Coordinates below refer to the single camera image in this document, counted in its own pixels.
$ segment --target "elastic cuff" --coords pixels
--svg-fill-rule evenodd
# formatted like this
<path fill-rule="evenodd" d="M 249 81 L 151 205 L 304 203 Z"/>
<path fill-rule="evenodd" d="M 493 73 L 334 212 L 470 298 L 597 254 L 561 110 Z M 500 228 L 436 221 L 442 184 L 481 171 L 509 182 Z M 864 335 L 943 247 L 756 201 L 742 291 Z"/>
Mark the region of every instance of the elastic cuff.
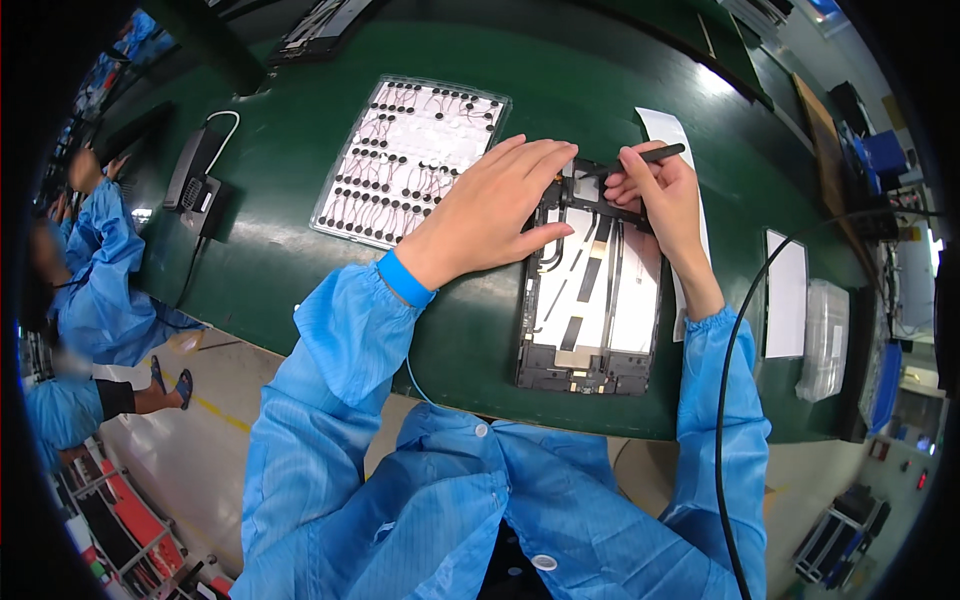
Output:
<path fill-rule="evenodd" d="M 377 261 L 376 268 L 387 285 L 414 308 L 420 310 L 426 308 L 426 305 L 437 296 L 436 291 L 430 292 L 410 275 L 407 268 L 396 258 L 394 251 L 387 252 L 386 256 Z"/>
<path fill-rule="evenodd" d="M 715 315 L 710 315 L 705 319 L 700 321 L 691 321 L 689 317 L 686 319 L 686 330 L 688 332 L 699 331 L 700 329 L 714 329 L 715 327 L 723 326 L 727 323 L 733 323 L 736 321 L 736 313 L 733 312 L 733 309 L 729 304 L 725 304 L 723 308 L 720 309 Z"/>

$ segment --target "label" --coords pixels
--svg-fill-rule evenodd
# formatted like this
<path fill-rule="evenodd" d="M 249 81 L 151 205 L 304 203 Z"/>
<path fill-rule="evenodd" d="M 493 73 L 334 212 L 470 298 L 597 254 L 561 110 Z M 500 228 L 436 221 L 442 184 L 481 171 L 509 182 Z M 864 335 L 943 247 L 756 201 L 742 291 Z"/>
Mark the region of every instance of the label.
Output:
<path fill-rule="evenodd" d="M 830 351 L 830 358 L 837 358 L 840 356 L 840 347 L 843 346 L 843 326 L 834 325 L 833 326 L 833 349 Z"/>

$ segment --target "blue container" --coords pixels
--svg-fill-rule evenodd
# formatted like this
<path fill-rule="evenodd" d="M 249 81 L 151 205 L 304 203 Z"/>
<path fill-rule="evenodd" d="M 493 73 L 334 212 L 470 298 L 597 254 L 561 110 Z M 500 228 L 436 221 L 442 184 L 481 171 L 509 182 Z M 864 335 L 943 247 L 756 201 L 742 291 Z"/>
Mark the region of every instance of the blue container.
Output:
<path fill-rule="evenodd" d="M 870 435 L 876 435 L 893 415 L 897 389 L 900 388 L 902 363 L 903 350 L 900 349 L 900 344 L 887 344 L 883 351 L 883 363 L 880 366 L 880 384 L 876 386 L 876 403 L 873 422 L 870 423 Z"/>
<path fill-rule="evenodd" d="M 871 135 L 863 140 L 870 167 L 882 176 L 903 175 L 910 170 L 906 155 L 893 130 Z"/>

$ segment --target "green workbench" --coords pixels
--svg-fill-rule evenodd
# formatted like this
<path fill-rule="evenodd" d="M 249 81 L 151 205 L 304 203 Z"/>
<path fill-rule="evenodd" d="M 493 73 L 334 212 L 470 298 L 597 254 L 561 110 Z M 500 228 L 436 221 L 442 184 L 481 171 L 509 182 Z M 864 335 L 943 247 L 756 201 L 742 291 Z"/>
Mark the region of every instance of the green workbench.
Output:
<path fill-rule="evenodd" d="M 328 63 L 275 69 L 269 91 L 237 99 L 200 66 L 116 110 L 102 134 L 164 100 L 177 110 L 160 136 L 141 147 L 127 176 L 132 207 L 154 214 L 143 230 L 147 251 L 134 283 L 173 303 L 194 239 L 177 216 L 160 210 L 188 133 L 211 112 L 242 115 L 211 175 L 236 188 L 217 239 L 201 252 L 181 309 L 252 344 L 286 355 L 298 334 L 294 306 L 332 270 L 382 252 L 310 229 L 307 222 L 349 129 L 384 73 L 450 81 L 513 98 L 503 135 L 576 142 L 580 155 L 609 161 L 646 139 L 634 107 L 680 119 L 696 158 L 713 268 L 734 307 L 763 262 L 763 230 L 792 232 L 823 219 L 815 159 L 761 103 L 751 104 L 703 65 L 634 27 L 579 6 L 482 25 L 455 19 L 379 15 Z M 252 47 L 264 58 L 273 42 Z M 783 77 L 760 73 L 763 81 Z M 223 117 L 218 127 L 231 125 Z M 809 276 L 852 289 L 867 284 L 834 231 L 807 237 Z M 645 396 L 582 396 L 520 390 L 516 367 L 522 269 L 509 265 L 443 288 L 418 322 L 410 358 L 435 402 L 508 420 L 612 436 L 674 438 L 683 345 L 670 340 L 674 290 L 666 265 L 659 339 Z M 765 298 L 747 318 L 762 340 Z M 799 359 L 756 363 L 770 441 L 836 435 L 841 400 L 797 399 Z M 395 391 L 410 393 L 405 372 Z"/>

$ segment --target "blue wristband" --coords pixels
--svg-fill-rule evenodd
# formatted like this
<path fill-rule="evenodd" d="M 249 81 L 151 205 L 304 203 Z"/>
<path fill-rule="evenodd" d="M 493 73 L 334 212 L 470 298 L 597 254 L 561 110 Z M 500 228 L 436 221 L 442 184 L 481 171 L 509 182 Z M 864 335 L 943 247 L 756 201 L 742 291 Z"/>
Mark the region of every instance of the blue wristband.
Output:
<path fill-rule="evenodd" d="M 426 305 L 437 295 L 436 291 L 428 291 L 414 276 L 410 275 L 407 268 L 400 264 L 394 251 L 387 252 L 387 255 L 376 263 L 376 268 L 387 285 L 414 308 L 420 310 L 426 308 Z"/>

